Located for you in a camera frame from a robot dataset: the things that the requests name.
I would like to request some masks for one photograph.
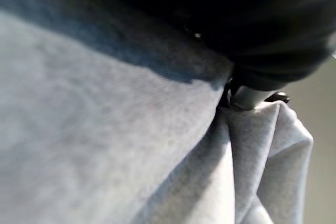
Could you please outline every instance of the gray wall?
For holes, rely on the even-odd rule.
[[[307,183],[305,223],[336,223],[336,59],[285,88],[290,106],[314,137]]]

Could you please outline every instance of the black fabric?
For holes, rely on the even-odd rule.
[[[336,0],[126,1],[201,34],[255,89],[302,79],[335,50]]]

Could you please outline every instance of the gray fabric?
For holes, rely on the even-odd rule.
[[[116,0],[0,0],[0,50],[0,223],[302,223],[312,138],[224,57]]]

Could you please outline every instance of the black object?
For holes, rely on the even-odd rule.
[[[276,92],[265,100],[265,102],[275,102],[275,101],[282,101],[284,103],[289,103],[290,98],[284,92]]]
[[[314,72],[335,50],[336,0],[125,1],[234,62],[234,96],[266,98]]]

